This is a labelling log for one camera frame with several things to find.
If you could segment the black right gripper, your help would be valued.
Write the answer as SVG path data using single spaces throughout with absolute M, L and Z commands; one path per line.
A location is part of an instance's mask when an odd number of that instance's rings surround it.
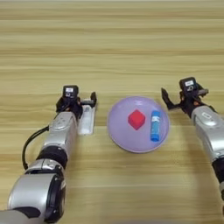
M 207 89 L 200 89 L 199 91 L 192 92 L 179 92 L 180 102 L 174 104 L 164 88 L 161 88 L 162 99 L 169 110 L 182 109 L 189 117 L 192 116 L 192 112 L 200 106 L 204 106 L 201 98 L 207 95 L 209 91 Z

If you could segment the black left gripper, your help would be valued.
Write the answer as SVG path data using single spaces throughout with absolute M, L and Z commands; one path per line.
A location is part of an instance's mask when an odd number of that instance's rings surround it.
M 96 103 L 97 103 L 96 92 L 93 92 L 90 95 L 90 100 L 81 100 L 80 98 L 77 98 L 74 101 L 70 101 L 66 106 L 65 111 L 72 112 L 75 115 L 75 118 L 79 120 L 83 114 L 84 107 L 87 105 L 95 107 Z M 64 106 L 64 100 L 62 97 L 60 97 L 56 103 L 56 112 L 57 113 L 61 112 L 63 106 Z

